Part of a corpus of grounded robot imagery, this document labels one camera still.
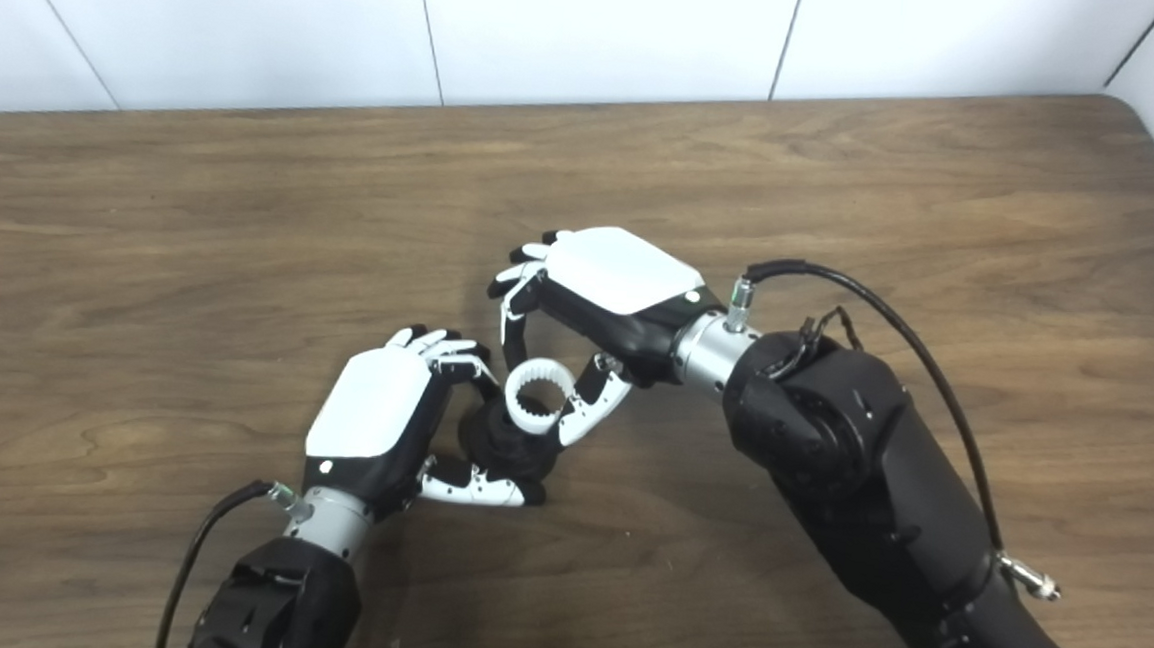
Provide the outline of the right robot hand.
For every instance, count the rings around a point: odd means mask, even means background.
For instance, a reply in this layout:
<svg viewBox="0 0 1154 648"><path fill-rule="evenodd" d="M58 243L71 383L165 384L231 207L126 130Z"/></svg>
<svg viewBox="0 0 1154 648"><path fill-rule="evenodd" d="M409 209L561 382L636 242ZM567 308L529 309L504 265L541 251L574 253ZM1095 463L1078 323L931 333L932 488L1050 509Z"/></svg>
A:
<svg viewBox="0 0 1154 648"><path fill-rule="evenodd" d="M511 253L487 289L505 352L505 415L534 439L568 447L632 389L658 383L724 393L749 339L725 327L726 306L696 268L621 227L552 231ZM530 356L532 312L595 352L583 372Z"/></svg>

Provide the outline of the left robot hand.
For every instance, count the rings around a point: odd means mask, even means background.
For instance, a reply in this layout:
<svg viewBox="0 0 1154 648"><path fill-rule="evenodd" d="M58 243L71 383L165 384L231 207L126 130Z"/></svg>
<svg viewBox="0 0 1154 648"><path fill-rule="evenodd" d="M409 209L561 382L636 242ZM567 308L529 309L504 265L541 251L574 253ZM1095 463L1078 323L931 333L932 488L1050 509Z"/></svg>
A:
<svg viewBox="0 0 1154 648"><path fill-rule="evenodd" d="M377 348L350 357L304 440L304 492L350 493L377 520L419 498L514 508L546 504L539 482L430 453L459 385L485 400L500 393L489 352L454 330L400 327Z"/></svg>

